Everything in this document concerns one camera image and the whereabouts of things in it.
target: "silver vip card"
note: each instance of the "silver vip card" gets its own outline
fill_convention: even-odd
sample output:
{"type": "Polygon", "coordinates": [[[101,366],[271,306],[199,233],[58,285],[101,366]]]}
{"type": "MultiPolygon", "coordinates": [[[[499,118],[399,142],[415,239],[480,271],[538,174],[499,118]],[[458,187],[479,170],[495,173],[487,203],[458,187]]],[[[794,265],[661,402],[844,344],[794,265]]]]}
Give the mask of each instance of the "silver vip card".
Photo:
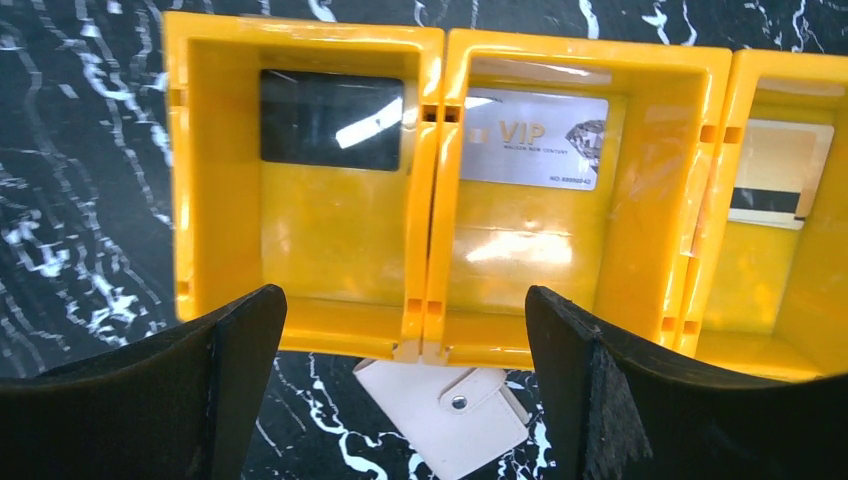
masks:
{"type": "Polygon", "coordinates": [[[608,111],[600,98],[470,88],[461,178],[594,190],[608,111]]]}

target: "yellow plastic bin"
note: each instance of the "yellow plastic bin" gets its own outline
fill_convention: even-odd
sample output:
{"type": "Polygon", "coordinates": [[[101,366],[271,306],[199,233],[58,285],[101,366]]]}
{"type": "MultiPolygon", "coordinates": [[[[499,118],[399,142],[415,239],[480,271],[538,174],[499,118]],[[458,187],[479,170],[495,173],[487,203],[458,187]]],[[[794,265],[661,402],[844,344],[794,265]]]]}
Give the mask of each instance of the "yellow plastic bin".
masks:
{"type": "Polygon", "coordinates": [[[731,52],[448,38],[425,361],[532,368],[533,284],[671,347],[731,52]]]}
{"type": "Polygon", "coordinates": [[[843,57],[734,55],[676,350],[783,380],[848,370],[846,87],[843,57]]]}
{"type": "Polygon", "coordinates": [[[167,13],[165,38],[179,317],[274,283],[281,348],[416,360],[444,33],[167,13]]]}

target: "black marble surface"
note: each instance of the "black marble surface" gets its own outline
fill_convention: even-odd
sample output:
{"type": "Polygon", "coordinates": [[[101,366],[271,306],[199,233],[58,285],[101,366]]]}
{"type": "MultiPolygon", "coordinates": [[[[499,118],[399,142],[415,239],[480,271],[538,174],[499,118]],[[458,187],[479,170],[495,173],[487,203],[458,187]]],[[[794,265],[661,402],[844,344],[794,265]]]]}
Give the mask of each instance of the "black marble surface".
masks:
{"type": "MultiPolygon", "coordinates": [[[[846,0],[0,0],[2,376],[175,323],[170,9],[848,53],[846,0]]],[[[278,354],[244,478],[432,478],[353,378],[357,361],[278,354]]],[[[530,440],[469,478],[551,471],[535,379],[509,379],[530,440]]]]}

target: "wallet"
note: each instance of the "wallet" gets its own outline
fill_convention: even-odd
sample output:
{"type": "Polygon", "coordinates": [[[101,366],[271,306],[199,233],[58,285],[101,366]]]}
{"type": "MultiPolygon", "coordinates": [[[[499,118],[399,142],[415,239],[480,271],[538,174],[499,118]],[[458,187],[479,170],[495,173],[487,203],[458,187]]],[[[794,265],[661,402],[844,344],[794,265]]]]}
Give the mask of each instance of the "wallet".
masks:
{"type": "Polygon", "coordinates": [[[354,375],[440,480],[457,480],[527,439],[530,415],[503,370],[365,360],[354,375]]]}

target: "yellow container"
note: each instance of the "yellow container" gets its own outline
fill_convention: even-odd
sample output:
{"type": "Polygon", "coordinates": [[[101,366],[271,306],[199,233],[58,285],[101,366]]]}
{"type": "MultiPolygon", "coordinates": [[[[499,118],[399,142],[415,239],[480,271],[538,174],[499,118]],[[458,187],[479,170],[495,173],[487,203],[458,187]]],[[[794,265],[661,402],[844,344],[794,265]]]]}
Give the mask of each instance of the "yellow container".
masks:
{"type": "Polygon", "coordinates": [[[289,302],[281,348],[416,360],[444,33],[167,13],[165,39],[179,317],[274,283],[289,302]],[[399,97],[347,112],[362,118],[336,132],[334,153],[292,133],[292,122],[311,131],[322,108],[354,104],[348,93],[372,81],[399,97]],[[347,93],[326,104],[310,93],[331,84],[347,93]],[[346,148],[391,129],[394,163],[347,168],[346,148]]]}
{"type": "Polygon", "coordinates": [[[424,360],[532,368],[523,307],[533,284],[670,347],[730,61],[724,49],[451,31],[424,360]],[[480,101],[467,103],[469,87],[604,99],[594,188],[461,180],[464,142],[527,146],[555,127],[516,116],[520,127],[466,131],[480,101]]]}
{"type": "Polygon", "coordinates": [[[842,57],[734,55],[676,350],[784,380],[848,369],[846,87],[842,57]]]}

